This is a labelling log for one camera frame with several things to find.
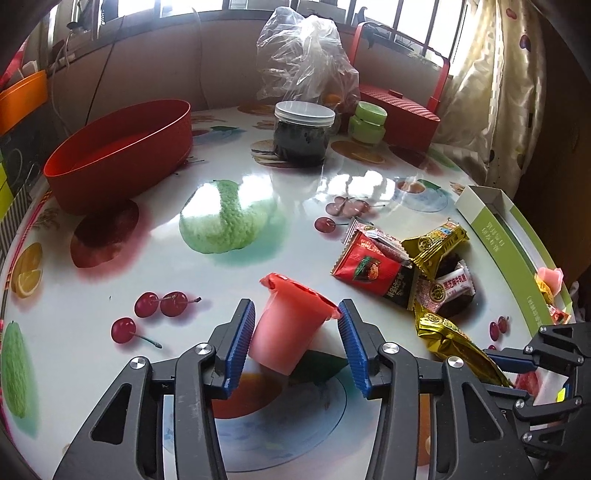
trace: green lid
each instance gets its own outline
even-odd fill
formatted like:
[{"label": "green lid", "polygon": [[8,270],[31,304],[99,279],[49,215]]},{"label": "green lid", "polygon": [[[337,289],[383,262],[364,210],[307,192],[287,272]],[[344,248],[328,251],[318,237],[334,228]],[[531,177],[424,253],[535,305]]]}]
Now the green lid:
[{"label": "green lid", "polygon": [[359,102],[357,105],[357,110],[355,110],[355,115],[367,123],[381,127],[384,123],[386,123],[388,112],[382,107],[374,105],[373,103]]}]

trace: wall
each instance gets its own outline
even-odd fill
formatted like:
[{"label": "wall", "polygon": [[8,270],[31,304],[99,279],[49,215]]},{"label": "wall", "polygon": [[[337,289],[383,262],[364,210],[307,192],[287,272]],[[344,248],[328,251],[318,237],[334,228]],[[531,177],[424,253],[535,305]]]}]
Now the wall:
[{"label": "wall", "polygon": [[[181,98],[193,109],[253,101],[261,85],[256,40],[264,20],[216,20],[158,28],[118,41],[100,82],[90,120],[156,98]],[[347,49],[351,33],[342,33]],[[103,47],[59,70],[55,101],[72,132],[85,122],[109,49]],[[416,57],[363,41],[357,65],[362,82],[403,92],[426,105],[439,68]]]},{"label": "wall", "polygon": [[546,20],[542,32],[547,56],[544,120],[515,203],[570,285],[591,264],[591,85]]}]

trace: curtain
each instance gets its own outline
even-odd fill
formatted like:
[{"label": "curtain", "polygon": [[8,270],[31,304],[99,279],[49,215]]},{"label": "curtain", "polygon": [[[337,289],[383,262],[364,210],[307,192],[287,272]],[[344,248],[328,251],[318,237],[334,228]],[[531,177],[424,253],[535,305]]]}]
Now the curtain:
[{"label": "curtain", "polygon": [[465,60],[438,110],[434,142],[476,181],[513,198],[544,113],[540,20],[527,0],[480,0],[472,24]]}]

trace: green jar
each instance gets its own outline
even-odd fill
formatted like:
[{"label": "green jar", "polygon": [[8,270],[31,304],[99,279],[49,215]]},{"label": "green jar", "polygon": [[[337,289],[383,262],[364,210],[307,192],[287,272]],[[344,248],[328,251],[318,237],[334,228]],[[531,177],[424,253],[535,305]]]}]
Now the green jar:
[{"label": "green jar", "polygon": [[354,116],[349,120],[349,136],[351,139],[371,146],[376,146],[384,138],[384,123],[388,112],[378,105],[359,102]]}]

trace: red storage box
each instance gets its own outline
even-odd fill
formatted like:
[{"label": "red storage box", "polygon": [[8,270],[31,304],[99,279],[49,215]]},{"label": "red storage box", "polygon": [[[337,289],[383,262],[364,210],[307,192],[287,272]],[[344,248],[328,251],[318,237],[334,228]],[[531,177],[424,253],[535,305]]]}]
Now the red storage box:
[{"label": "red storage box", "polygon": [[[360,23],[355,31],[349,53],[351,65],[355,63],[363,27],[368,23],[371,22]],[[379,105],[388,112],[388,119],[384,125],[386,128],[384,140],[390,145],[421,152],[426,152],[429,149],[435,130],[440,122],[436,111],[449,74],[449,60],[436,51],[433,50],[433,52],[443,59],[443,68],[441,68],[435,91],[426,108],[417,102],[404,98],[401,93],[394,90],[386,90],[371,85],[359,85],[361,99],[364,102]]]},{"label": "red storage box", "polygon": [[86,125],[52,153],[43,173],[65,212],[86,215],[156,185],[192,147],[191,105],[154,100]]}]

